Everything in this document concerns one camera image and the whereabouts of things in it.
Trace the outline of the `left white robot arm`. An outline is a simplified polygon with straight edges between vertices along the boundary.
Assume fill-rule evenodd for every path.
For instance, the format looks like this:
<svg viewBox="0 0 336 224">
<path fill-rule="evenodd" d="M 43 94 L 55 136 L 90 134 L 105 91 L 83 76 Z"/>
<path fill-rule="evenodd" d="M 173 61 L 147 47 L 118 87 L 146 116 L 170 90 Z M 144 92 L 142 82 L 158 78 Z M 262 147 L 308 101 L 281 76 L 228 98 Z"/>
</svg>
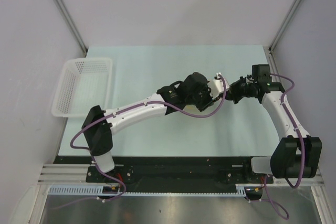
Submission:
<svg viewBox="0 0 336 224">
<path fill-rule="evenodd" d="M 200 112 L 222 100 L 226 82 L 220 75 L 209 81 L 205 76 L 194 72 L 185 80 L 163 86 L 156 93 L 135 104 L 103 110 L 92 107 L 82 125 L 93 161 L 98 167 L 98 176 L 105 182 L 115 178 L 116 169 L 112 155 L 113 135 L 122 129 L 141 121 L 184 112 L 188 105 L 195 106 Z"/>
</svg>

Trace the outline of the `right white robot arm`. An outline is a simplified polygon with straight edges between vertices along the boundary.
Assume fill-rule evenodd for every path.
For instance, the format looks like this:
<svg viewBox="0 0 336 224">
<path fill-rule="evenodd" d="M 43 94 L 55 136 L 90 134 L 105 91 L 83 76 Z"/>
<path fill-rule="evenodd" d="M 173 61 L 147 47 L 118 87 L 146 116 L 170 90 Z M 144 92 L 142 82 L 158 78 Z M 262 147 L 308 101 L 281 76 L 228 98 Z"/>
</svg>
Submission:
<svg viewBox="0 0 336 224">
<path fill-rule="evenodd" d="M 268 112 L 279 137 L 271 156 L 255 156 L 242 169 L 243 179 L 254 183 L 261 174 L 302 180 L 315 177 L 322 151 L 319 137 L 311 136 L 295 116 L 287 100 L 288 91 L 273 81 L 268 64 L 253 65 L 252 72 L 229 87 L 230 99 L 256 98 Z"/>
</svg>

